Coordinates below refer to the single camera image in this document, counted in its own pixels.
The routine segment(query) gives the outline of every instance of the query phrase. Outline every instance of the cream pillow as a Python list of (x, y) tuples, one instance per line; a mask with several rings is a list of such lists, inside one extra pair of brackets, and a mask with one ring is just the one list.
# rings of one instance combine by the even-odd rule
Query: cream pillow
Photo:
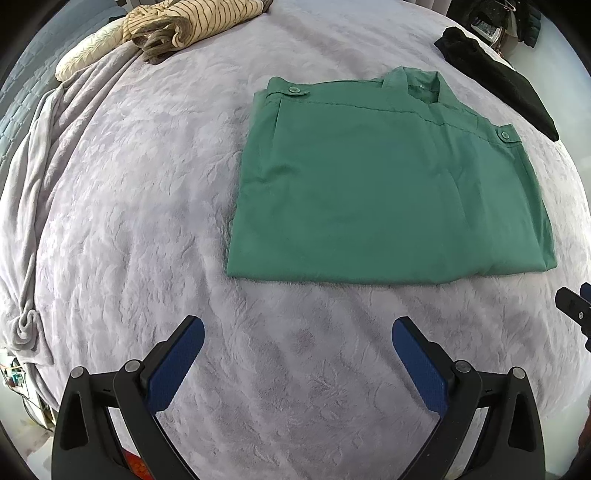
[(78, 70), (107, 55), (123, 40), (123, 18), (113, 20), (99, 31), (84, 38), (57, 63), (56, 79), (63, 82)]

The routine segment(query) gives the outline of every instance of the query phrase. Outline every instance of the fabric fold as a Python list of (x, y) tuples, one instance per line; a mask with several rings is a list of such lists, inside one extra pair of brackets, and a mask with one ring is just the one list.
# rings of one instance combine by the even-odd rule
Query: fabric fold
[(165, 0), (140, 5), (126, 17), (123, 41), (131, 40), (152, 64), (171, 53), (259, 16), (261, 0)]

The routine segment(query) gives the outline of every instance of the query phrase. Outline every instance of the bed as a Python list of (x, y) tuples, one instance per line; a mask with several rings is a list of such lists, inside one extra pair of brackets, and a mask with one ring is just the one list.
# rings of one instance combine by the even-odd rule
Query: bed
[[(553, 297), (591, 278), (583, 186), (561, 142), (444, 61), (433, 42), (450, 25), (405, 2), (276, 0), (157, 66), (124, 44), (47, 94), (0, 199), (11, 231), (0, 245), (2, 334), (45, 398), (57, 407), (76, 365), (143, 358), (187, 314), (203, 319), (205, 346), (159, 419), (202, 478), (396, 478), (436, 422), (392, 348), (403, 315), (452, 358), (524, 367), (542, 417), (580, 396), (591, 360)], [(372, 78), (399, 65), (438, 70), (463, 103), (515, 126), (558, 267), (438, 286), (227, 277), (253, 94), (271, 76)]]

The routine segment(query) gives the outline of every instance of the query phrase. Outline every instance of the bedspread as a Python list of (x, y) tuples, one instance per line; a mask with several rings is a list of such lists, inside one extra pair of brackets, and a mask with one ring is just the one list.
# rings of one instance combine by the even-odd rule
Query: bedspread
[[(45, 134), (28, 140), (47, 155), (21, 148), (0, 200), (11, 233), (1, 249), (2, 333), (36, 363), (46, 397), (57, 404), (76, 365), (118, 369), (195, 314), (205, 345), (159, 419), (203, 479), (396, 478), (436, 422), (392, 348), (403, 315), (452, 358), (493, 372), (524, 367), (542, 416), (576, 398), (591, 362), (553, 297), (591, 278), (583, 186), (560, 142), (445, 62), (433, 42), (453, 24), (390, 0), (363, 9), (275, 1), (157, 66), (122, 45), (54, 92)], [(558, 267), (423, 287), (228, 278), (253, 94), (272, 76), (369, 79), (399, 65), (440, 71), (461, 102), (514, 125)]]

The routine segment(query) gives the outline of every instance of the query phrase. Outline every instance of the floor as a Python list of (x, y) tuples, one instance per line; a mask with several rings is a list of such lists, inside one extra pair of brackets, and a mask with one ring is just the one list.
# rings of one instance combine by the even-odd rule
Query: floor
[[(591, 76), (568, 41), (547, 18), (542, 18), (534, 48), (507, 43), (503, 54), (538, 92), (546, 110), (569, 151), (591, 199)], [(550, 419), (542, 419), (546, 468), (562, 475), (577, 452), (577, 439), (589, 415), (586, 393), (569, 408)]]

